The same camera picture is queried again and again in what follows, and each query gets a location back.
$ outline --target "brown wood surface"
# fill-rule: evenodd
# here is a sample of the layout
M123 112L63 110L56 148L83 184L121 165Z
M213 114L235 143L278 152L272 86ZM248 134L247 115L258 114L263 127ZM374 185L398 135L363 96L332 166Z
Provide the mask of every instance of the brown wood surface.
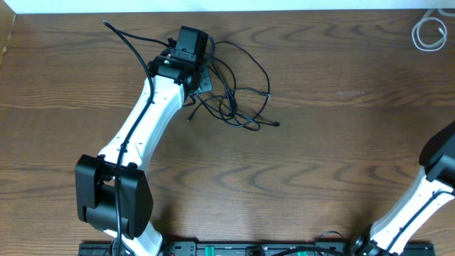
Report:
M20 15L0 70L0 255L75 255L82 241L110 240L77 219L74 166L115 135L145 76L103 19L164 41L181 25L200 28L245 47L272 81L264 117L279 128L235 129L205 110L188 123L192 107L171 120L148 176L158 230L199 240L352 236L389 211L424 143L455 119L454 38L418 51L410 31L423 13ZM134 45L146 60L161 50ZM239 86L264 89L238 50L216 55ZM260 100L239 95L245 110ZM413 239L455 254L454 211L444 206Z

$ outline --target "coiled white cable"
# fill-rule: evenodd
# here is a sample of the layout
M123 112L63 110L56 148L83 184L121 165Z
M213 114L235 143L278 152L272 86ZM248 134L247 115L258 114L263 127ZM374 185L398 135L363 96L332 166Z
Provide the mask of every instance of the coiled white cable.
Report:
M428 10L423 15L423 17L420 19L420 21L417 24L415 24L414 28L412 28L412 32L411 32L412 42L414 42L415 47L417 47L417 49L419 49L419 50L436 51L436 50L441 49L447 42L447 28L446 28L446 25L444 24L444 22L442 22L439 18L430 17L430 15L434 12L434 10L435 9ZM448 12L444 11L443 9L437 9L437 10L438 10L439 14L441 14L442 16L455 17L455 14L448 13ZM424 43L420 39L420 28L422 27L422 25L425 22L428 22L428 21L436 21L442 25L442 27L438 27L438 31L440 32L440 34L442 34L442 38L440 38L435 43L430 43L430 44Z

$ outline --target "white string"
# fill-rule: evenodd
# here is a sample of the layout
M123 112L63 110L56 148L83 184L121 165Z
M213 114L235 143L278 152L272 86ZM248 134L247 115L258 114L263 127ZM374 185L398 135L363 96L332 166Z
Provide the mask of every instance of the white string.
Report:
M444 24L444 22L442 22L438 18L430 17L430 15L434 12L434 10L435 9L428 10L423 15L423 17L420 19L420 21L417 24L415 24L414 28L412 28L412 32L411 32L412 42L414 42L415 47L417 47L417 49L419 49L419 50L436 51L436 50L441 49L447 42L447 28L446 28L446 25ZM437 10L438 10L439 14L441 14L442 16L455 17L455 14L448 13L448 12L444 11L443 9L437 9ZM442 38L440 38L435 43L430 43L430 44L424 43L420 39L420 28L422 27L422 25L425 22L428 22L428 21L436 21L436 22L439 22L442 25L442 27L438 27L438 31L442 35Z

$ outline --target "wooden table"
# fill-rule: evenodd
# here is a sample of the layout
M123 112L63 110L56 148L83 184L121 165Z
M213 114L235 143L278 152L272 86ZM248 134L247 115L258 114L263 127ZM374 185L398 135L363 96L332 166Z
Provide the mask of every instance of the wooden table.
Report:
M75 255L82 241L110 240L77 219L74 166L119 130L145 75L103 19L163 41L181 25L202 29L245 47L272 81L264 117L279 128L235 129L205 110L188 123L192 107L171 120L148 176L159 231L237 241L353 236L389 211L425 142L455 119L454 38L436 53L418 51L410 31L423 13L18 16L0 69L0 255ZM146 61L162 49L133 44ZM265 89L240 51L220 46L216 55L239 86ZM262 99L238 100L250 111ZM444 206L413 239L453 255L454 210Z

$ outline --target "wooden edge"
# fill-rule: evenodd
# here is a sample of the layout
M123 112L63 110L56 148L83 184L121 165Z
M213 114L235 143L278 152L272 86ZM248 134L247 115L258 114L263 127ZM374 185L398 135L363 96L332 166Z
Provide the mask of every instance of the wooden edge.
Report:
M6 52L11 31L13 30L16 14L6 5L4 0L0 0L0 67Z

